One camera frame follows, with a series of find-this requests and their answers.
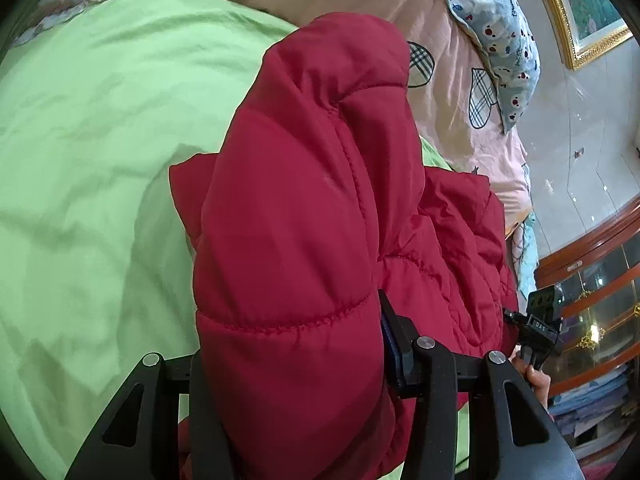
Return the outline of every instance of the painting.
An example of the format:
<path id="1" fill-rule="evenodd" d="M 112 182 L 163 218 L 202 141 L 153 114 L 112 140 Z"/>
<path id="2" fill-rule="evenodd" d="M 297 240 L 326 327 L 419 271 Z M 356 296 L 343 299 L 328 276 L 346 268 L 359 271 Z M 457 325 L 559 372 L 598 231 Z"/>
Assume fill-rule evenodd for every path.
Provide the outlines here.
<path id="1" fill-rule="evenodd" d="M 544 0 L 562 61 L 577 70 L 632 37 L 609 0 Z"/>

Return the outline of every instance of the red puffer jacket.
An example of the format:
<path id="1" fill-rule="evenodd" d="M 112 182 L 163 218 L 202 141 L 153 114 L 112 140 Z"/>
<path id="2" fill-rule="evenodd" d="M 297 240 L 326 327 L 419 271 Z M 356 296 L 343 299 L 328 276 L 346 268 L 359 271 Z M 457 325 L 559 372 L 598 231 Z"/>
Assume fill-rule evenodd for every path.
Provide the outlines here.
<path id="1" fill-rule="evenodd" d="M 383 379 L 380 302 L 450 350 L 510 354 L 504 211 L 424 168 L 390 24 L 329 14 L 265 54 L 218 155 L 173 166 L 202 358 L 248 480 L 373 479 L 414 404 Z"/>

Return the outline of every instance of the blue pillow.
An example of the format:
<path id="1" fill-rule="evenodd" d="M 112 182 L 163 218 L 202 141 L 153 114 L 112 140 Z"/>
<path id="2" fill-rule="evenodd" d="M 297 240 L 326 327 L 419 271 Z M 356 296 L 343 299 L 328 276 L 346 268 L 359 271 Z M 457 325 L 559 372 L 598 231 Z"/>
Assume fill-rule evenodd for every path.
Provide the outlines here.
<path id="1" fill-rule="evenodd" d="M 540 77 L 536 41 L 517 0 L 447 0 L 494 76 L 507 133 L 529 104 Z"/>

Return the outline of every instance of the wall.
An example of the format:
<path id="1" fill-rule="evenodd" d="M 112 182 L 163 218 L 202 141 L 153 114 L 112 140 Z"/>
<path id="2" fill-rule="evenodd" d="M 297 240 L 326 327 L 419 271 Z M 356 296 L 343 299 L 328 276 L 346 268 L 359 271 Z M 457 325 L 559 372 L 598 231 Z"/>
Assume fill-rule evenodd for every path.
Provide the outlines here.
<path id="1" fill-rule="evenodd" d="M 640 123 L 640 47 L 628 40 L 571 72 L 561 62 L 543 1 L 518 2 L 536 37 L 542 67 L 518 123 L 531 168 L 542 257 L 640 192 L 640 159 L 632 145 Z M 581 148 L 584 154 L 575 158 Z"/>

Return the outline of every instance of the silver bolt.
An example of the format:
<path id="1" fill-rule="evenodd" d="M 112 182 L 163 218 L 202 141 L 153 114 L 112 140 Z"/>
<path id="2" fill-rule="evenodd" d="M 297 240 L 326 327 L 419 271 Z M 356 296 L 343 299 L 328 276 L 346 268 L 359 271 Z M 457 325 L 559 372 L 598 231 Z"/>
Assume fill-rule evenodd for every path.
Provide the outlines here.
<path id="1" fill-rule="evenodd" d="M 160 362 L 160 356 L 151 352 L 142 358 L 142 364 L 145 366 L 156 366 Z"/>
<path id="2" fill-rule="evenodd" d="M 503 362 L 505 362 L 507 360 L 507 358 L 499 350 L 491 350 L 489 352 L 489 360 L 492 363 L 496 363 L 497 365 L 501 365 Z"/>
<path id="3" fill-rule="evenodd" d="M 418 346 L 420 348 L 424 348 L 425 350 L 430 350 L 432 349 L 434 346 L 436 346 L 436 341 L 435 339 L 433 339 L 433 337 L 429 337 L 427 335 L 423 335 L 420 336 L 416 343 L 418 344 Z"/>

